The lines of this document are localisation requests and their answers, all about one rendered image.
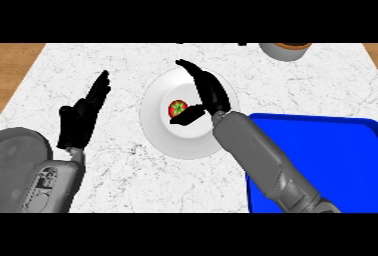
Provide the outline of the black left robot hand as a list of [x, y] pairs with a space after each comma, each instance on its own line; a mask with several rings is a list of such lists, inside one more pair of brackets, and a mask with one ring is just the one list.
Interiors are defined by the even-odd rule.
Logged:
[[95, 130], [98, 114], [111, 91], [110, 72], [104, 71], [92, 85], [88, 96], [73, 106], [60, 109], [61, 133], [57, 147], [60, 149], [85, 149]]

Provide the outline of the blue tray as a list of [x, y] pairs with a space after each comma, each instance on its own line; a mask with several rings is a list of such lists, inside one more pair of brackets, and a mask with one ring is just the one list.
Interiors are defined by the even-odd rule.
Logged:
[[378, 213], [378, 121], [256, 113], [321, 196], [345, 213]]

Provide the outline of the red tomato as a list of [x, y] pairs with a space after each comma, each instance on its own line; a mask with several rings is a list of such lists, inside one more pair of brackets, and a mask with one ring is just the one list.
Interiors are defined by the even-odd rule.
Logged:
[[169, 106], [169, 115], [176, 117], [188, 108], [188, 104], [182, 100], [175, 100]]

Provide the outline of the grey pot with brown contents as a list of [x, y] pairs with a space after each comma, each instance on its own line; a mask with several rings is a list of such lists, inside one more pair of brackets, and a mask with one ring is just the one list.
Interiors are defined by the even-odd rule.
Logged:
[[260, 43], [263, 52], [277, 60], [291, 62], [297, 61], [306, 51], [309, 50], [311, 43]]

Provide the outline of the white round plate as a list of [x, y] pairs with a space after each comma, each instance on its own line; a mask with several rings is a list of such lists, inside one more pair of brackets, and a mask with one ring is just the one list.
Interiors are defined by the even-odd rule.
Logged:
[[189, 106], [201, 104], [194, 78], [184, 68], [158, 76], [145, 92], [141, 104], [141, 125], [154, 147], [170, 157], [194, 160], [213, 155], [222, 146], [213, 137], [212, 115], [192, 124], [170, 123], [169, 106], [182, 100]]

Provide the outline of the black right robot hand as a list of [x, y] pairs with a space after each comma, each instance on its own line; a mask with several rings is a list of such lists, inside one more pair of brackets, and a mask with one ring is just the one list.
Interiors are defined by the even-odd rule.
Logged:
[[173, 125], [188, 126], [206, 113], [225, 115], [231, 111], [231, 101], [223, 85], [216, 76], [192, 62], [179, 59], [176, 64], [185, 68], [194, 78], [201, 104], [189, 106], [170, 120]]

